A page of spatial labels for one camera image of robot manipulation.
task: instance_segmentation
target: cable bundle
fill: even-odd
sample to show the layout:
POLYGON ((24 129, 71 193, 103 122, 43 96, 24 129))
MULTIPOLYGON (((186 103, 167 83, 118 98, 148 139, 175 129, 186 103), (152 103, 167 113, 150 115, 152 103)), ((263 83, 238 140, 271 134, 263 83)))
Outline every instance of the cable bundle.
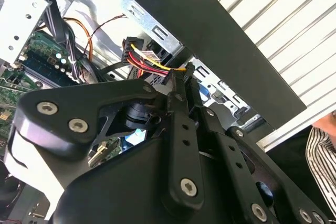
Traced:
POLYGON ((64 45, 69 51, 69 61, 71 63, 72 77, 79 81, 79 67, 76 61, 76 42, 72 28, 62 19, 56 0, 46 0, 50 3, 43 15, 43 21, 51 32, 55 41, 64 45))

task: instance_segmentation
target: computer component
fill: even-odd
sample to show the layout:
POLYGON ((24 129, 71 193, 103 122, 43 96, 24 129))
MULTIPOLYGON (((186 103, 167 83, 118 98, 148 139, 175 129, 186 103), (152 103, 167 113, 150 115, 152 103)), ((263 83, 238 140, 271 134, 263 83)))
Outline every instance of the computer component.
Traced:
POLYGON ((0 52, 3 60, 9 63, 17 60, 48 5, 45 0, 0 0, 0 52))

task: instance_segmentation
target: person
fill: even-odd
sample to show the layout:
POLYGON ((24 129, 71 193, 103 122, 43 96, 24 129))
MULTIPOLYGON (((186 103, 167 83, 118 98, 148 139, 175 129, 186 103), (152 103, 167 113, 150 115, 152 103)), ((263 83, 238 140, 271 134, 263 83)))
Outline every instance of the person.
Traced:
POLYGON ((336 115, 326 115, 267 153, 336 222, 336 115))

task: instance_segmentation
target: green circuit board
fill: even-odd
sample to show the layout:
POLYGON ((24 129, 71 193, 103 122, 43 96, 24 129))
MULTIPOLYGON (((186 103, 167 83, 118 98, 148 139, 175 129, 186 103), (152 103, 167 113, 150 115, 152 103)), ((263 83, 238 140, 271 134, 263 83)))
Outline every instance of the green circuit board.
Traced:
POLYGON ((16 103, 26 92, 38 89, 20 69, 7 68, 0 77, 0 155, 4 154, 16 103))
POLYGON ((71 68, 71 63, 68 60, 69 52, 55 43, 53 38, 43 31, 33 33, 26 49, 26 52, 29 51, 47 58, 51 65, 58 64, 66 69, 71 68))

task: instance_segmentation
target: mounting hole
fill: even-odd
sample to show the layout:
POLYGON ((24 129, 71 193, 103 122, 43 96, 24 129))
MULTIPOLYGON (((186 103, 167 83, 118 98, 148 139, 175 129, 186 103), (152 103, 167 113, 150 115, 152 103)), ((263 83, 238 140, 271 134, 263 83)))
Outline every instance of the mounting hole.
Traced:
POLYGON ((240 169, 243 169, 243 166, 242 166, 241 163, 236 163, 236 166, 237 166, 238 168, 240 168, 240 169))
POLYGON ((184 143, 184 145, 190 146, 190 142, 188 140, 182 140, 182 142, 184 143))
POLYGON ((161 117, 155 115, 149 119, 150 124, 158 124, 161 122, 161 117))

